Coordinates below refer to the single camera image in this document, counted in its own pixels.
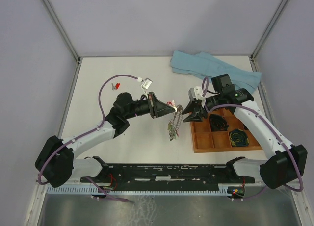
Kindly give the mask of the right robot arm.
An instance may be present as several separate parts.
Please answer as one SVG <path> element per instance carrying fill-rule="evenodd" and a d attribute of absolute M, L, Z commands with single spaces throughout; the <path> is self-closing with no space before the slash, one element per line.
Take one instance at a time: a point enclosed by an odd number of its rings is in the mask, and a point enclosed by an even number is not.
<path fill-rule="evenodd" d="M 185 122 L 201 122 L 209 113 L 227 108 L 252 133 L 260 144 L 267 160 L 235 158 L 230 163 L 238 176 L 249 176 L 262 180 L 270 189 L 284 186 L 292 191 L 304 189 L 302 176 L 307 160 L 303 145 L 294 145 L 282 135 L 263 115 L 247 89 L 236 89 L 228 74 L 211 79 L 216 95 L 206 97 L 209 79 L 202 86 L 189 89 L 189 103 L 183 110 Z"/>

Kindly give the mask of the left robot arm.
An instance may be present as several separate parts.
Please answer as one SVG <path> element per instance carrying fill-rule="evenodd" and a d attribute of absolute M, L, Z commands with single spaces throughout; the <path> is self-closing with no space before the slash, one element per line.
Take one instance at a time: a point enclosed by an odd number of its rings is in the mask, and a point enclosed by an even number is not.
<path fill-rule="evenodd" d="M 131 94 L 120 93 L 104 121 L 90 131 L 64 140 L 56 136 L 48 138 L 35 161 L 35 168 L 52 187 L 59 187 L 69 180 L 97 177 L 105 163 L 99 157 L 78 159 L 78 156 L 121 135 L 130 126 L 128 120 L 131 118 L 146 114 L 158 118 L 173 112 L 175 109 L 159 101 L 153 92 L 149 92 L 144 100 L 133 100 Z"/>

